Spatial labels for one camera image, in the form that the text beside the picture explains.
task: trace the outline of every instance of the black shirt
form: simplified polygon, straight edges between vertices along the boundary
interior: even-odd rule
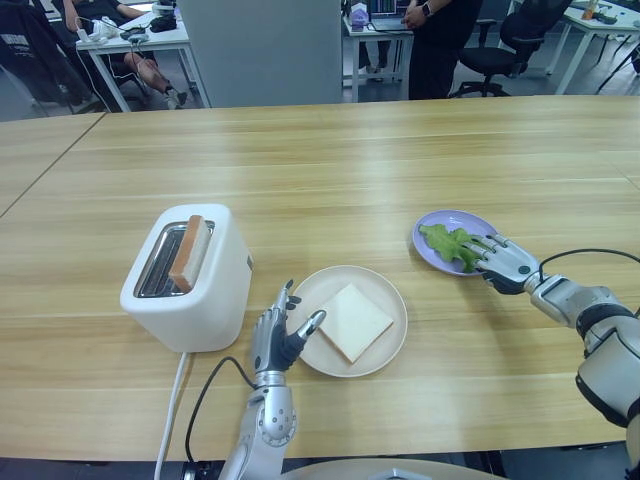
[[[56,3],[62,4],[62,1],[54,2],[54,6],[60,10]],[[109,17],[116,25],[120,26],[131,19],[118,12],[118,5],[120,5],[118,0],[83,0],[75,3],[74,7],[76,7],[76,12],[80,17],[88,18],[89,20],[100,20],[102,17]],[[92,22],[83,20],[82,24],[87,33],[93,31]]]
[[[453,0],[414,30],[416,40],[434,47],[463,48],[473,32],[481,6],[482,0]]]

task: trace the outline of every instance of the purple plate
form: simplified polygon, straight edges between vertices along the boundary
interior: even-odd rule
[[[438,223],[443,224],[448,231],[464,228],[471,235],[493,235],[498,233],[497,230],[482,218],[462,210],[436,210],[435,212],[427,213],[413,227],[413,246],[416,247],[420,256],[428,263],[438,270],[452,275],[460,275],[462,277],[480,275],[480,272],[464,273],[462,260],[455,259],[453,262],[445,262],[440,254],[427,244],[426,238],[418,230],[420,225],[437,225]]]

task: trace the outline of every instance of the white bread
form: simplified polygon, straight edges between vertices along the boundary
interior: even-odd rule
[[[393,319],[352,283],[321,308],[327,317],[320,330],[351,363],[393,324]]]
[[[189,293],[198,279],[204,254],[209,246],[209,227],[200,215],[189,217],[180,248],[169,270],[169,278],[182,293]]]

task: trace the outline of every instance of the green lettuce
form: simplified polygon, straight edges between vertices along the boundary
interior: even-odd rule
[[[453,262],[460,259],[464,263],[464,273],[471,273],[475,270],[474,262],[481,258],[462,244],[472,242],[481,247],[487,248],[471,235],[464,228],[457,228],[451,232],[442,224],[420,225],[419,231],[426,239],[427,244],[440,254],[445,262]]]

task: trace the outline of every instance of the toaster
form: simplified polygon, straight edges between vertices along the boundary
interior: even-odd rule
[[[252,270],[226,206],[176,206],[149,232],[120,305],[175,352],[222,350],[240,334]]]

